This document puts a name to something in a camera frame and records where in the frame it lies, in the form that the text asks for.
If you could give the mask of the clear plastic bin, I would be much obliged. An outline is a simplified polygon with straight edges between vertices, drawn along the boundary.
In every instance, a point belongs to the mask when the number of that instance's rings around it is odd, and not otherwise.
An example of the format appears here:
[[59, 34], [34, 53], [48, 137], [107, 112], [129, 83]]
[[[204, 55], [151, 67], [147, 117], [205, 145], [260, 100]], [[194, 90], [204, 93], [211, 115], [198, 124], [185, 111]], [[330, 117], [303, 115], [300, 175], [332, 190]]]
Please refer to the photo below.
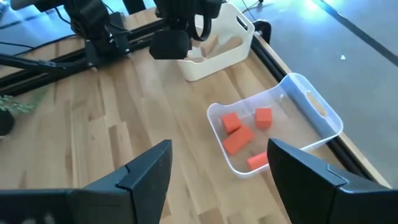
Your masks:
[[[256, 127], [257, 108], [272, 110], [273, 123], [270, 128]], [[290, 73], [275, 87], [230, 105], [210, 105], [207, 117], [220, 144], [229, 136], [221, 123], [221, 116], [232, 112], [236, 112], [242, 124], [254, 133], [254, 139], [236, 154], [228, 154], [221, 147], [229, 168], [240, 178], [269, 170], [268, 164], [249, 170], [246, 160], [266, 152], [270, 138], [309, 152], [337, 137], [343, 130], [343, 122], [338, 114], [315, 87], [298, 73]]]

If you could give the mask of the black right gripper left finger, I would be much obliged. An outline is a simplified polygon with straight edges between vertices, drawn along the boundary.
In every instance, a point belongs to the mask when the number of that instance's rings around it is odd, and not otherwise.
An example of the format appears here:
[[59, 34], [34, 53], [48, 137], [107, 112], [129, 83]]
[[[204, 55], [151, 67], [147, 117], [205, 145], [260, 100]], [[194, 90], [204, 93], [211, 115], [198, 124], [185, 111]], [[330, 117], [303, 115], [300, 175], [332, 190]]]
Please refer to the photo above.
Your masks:
[[81, 189], [0, 190], [0, 223], [159, 224], [171, 169], [165, 139]]

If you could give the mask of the long orange-red block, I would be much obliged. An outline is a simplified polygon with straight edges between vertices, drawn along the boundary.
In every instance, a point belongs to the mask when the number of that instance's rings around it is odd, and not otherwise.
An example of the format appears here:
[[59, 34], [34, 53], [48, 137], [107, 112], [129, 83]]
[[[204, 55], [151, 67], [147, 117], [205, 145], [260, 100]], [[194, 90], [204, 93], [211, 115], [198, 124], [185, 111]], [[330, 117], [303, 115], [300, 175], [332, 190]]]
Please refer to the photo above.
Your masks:
[[243, 125], [235, 132], [230, 134], [226, 139], [223, 140], [222, 144], [224, 150], [228, 154], [238, 153], [245, 145], [249, 144], [254, 139], [254, 133], [251, 129]]

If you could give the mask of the white plastic bin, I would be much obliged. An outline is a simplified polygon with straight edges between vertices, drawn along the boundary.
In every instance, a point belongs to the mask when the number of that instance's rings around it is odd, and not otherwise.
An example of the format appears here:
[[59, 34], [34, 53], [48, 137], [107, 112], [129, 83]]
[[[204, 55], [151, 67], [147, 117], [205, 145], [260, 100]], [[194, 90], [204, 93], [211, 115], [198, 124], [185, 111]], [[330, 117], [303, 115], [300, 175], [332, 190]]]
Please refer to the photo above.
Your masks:
[[[177, 60], [185, 79], [194, 82], [224, 68], [232, 66], [248, 57], [254, 25], [243, 13], [230, 3], [221, 5], [219, 16], [212, 20], [210, 36], [218, 36], [218, 45], [207, 57], [200, 50], [202, 42], [193, 41], [193, 47], [185, 59]], [[242, 38], [242, 44], [220, 54], [218, 49], [232, 36]]]

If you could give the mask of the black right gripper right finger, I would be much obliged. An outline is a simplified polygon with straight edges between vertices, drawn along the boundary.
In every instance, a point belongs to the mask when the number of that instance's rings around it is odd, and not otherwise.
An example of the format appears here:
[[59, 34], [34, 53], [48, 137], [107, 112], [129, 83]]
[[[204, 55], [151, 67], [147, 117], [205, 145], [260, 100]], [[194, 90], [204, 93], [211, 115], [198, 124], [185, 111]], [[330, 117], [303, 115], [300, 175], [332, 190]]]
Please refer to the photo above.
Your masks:
[[398, 224], [398, 190], [275, 138], [267, 158], [292, 224]]

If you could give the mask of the tan block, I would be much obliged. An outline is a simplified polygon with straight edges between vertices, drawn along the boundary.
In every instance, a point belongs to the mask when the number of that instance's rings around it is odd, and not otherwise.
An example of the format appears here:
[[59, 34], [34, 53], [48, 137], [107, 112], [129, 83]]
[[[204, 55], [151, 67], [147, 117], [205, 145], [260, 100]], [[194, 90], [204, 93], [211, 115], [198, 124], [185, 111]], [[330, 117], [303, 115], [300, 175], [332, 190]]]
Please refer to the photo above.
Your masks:
[[223, 52], [227, 52], [236, 47], [239, 47], [242, 44], [242, 38], [238, 36], [232, 36], [229, 38], [224, 44], [220, 45], [218, 52], [222, 54]]
[[209, 54], [218, 45], [218, 36], [212, 35], [200, 44], [200, 50], [203, 57], [209, 56]]

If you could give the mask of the potted green plant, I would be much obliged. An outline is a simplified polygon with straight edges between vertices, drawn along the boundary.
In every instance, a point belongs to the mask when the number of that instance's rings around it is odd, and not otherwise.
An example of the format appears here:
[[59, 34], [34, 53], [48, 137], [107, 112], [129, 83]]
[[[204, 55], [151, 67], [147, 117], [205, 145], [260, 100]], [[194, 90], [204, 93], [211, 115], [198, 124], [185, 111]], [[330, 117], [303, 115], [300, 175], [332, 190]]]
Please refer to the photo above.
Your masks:
[[15, 115], [30, 113], [35, 110], [48, 88], [43, 87], [34, 91], [29, 101], [17, 101], [11, 95], [0, 95], [0, 139], [7, 136], [15, 124]]

